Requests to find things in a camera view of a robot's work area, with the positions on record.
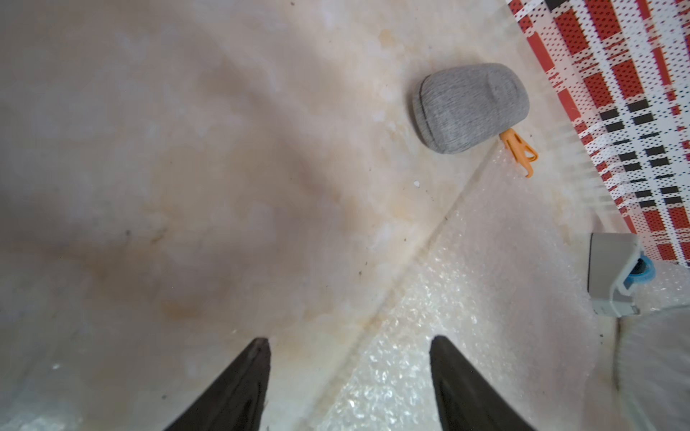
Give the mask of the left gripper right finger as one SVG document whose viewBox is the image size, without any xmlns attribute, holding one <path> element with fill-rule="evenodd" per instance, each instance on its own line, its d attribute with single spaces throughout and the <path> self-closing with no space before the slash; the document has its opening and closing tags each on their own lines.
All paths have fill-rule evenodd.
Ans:
<svg viewBox="0 0 690 431">
<path fill-rule="evenodd" d="M 438 416 L 444 431 L 534 430 L 450 339 L 434 337 L 429 355 Z"/>
</svg>

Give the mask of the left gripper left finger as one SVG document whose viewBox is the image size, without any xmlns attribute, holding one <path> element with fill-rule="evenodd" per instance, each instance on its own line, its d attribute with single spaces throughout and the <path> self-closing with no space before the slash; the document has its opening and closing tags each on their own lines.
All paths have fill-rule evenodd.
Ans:
<svg viewBox="0 0 690 431">
<path fill-rule="evenodd" d="M 270 372 L 269 340 L 256 338 L 166 430 L 259 430 Z"/>
</svg>

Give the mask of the bubble wrap sheet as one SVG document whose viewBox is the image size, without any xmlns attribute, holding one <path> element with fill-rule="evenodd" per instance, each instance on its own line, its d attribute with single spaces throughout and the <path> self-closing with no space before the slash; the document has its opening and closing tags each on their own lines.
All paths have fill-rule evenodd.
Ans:
<svg viewBox="0 0 690 431">
<path fill-rule="evenodd" d="M 555 172 L 482 162 L 378 313 L 310 430 L 436 430 L 429 350 L 448 337 L 539 430 L 624 430 L 616 323 L 586 293 L 598 213 Z"/>
<path fill-rule="evenodd" d="M 689 269 L 666 261 L 656 261 L 654 266 L 654 279 L 641 285 L 634 295 L 641 313 L 689 305 Z"/>
</svg>

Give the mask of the clear glass vase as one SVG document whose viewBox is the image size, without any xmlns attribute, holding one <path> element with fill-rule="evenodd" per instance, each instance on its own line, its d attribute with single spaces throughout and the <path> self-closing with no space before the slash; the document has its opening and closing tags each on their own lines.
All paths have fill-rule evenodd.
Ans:
<svg viewBox="0 0 690 431">
<path fill-rule="evenodd" d="M 620 340 L 616 376 L 635 430 L 688 430 L 689 307 L 635 320 Z"/>
</svg>

